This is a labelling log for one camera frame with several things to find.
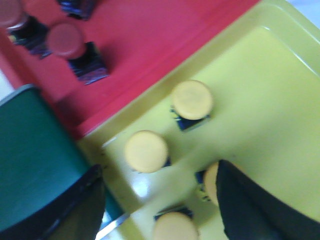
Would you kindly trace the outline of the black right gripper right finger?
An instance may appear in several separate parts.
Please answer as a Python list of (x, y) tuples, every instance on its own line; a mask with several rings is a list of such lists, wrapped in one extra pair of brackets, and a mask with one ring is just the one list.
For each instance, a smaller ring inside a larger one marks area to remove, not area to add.
[(218, 162), (217, 199), (230, 240), (318, 240), (320, 223), (268, 193), (227, 160)]

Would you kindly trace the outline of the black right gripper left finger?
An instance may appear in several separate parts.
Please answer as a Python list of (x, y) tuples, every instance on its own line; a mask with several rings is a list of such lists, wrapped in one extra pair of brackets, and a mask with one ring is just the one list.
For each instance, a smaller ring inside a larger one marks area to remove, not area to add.
[(1, 231), (2, 240), (93, 240), (105, 210), (100, 165), (91, 167), (70, 188), (24, 220)]

